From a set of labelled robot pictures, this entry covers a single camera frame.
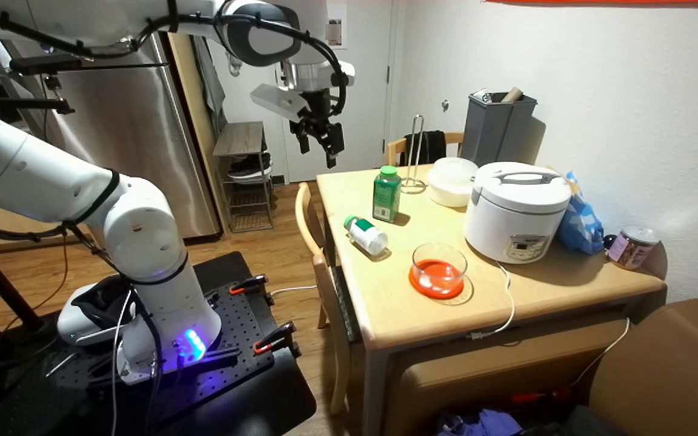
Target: glass bowl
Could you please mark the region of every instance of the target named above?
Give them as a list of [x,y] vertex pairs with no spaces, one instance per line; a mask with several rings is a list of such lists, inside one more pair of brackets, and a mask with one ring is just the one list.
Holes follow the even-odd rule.
[[435,300],[448,300],[462,293],[468,260],[446,243],[424,243],[412,255],[409,281],[419,293]]

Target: rice cooker control panel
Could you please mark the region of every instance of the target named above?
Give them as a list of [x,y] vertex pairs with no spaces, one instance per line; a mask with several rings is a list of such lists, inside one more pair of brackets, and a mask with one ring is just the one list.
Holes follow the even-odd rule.
[[535,260],[543,255],[546,243],[548,243],[548,236],[515,234],[508,241],[508,248],[505,254],[511,259],[521,260],[522,262]]

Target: orange plate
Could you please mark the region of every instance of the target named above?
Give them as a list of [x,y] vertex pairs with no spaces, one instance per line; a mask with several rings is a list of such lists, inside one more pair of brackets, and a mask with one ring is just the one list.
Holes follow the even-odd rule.
[[[430,278],[431,282],[436,282],[436,284],[449,284],[449,287],[438,286],[441,290],[435,291],[432,288],[426,288],[416,280],[414,276],[414,269],[421,269],[426,276]],[[411,266],[408,271],[408,280],[411,282],[413,289],[418,290],[418,292],[426,297],[432,298],[434,300],[449,300],[458,296],[465,289],[465,282],[460,280],[454,280],[457,275],[455,275],[456,268],[451,266],[448,262],[443,262],[443,260],[421,260],[416,266]]]

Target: white rice cooker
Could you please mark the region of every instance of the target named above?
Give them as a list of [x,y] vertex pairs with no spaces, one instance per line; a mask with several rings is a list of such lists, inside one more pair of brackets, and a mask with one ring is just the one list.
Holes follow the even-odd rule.
[[476,172],[465,239],[499,262],[535,262],[548,251],[570,196],[570,186],[556,171],[519,162],[488,163]]

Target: white bottle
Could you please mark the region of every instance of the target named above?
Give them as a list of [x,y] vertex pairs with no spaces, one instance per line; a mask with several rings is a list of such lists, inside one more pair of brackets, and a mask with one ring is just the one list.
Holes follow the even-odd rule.
[[377,256],[387,248],[387,234],[365,218],[349,216],[344,221],[344,228],[349,232],[349,238],[371,256]]

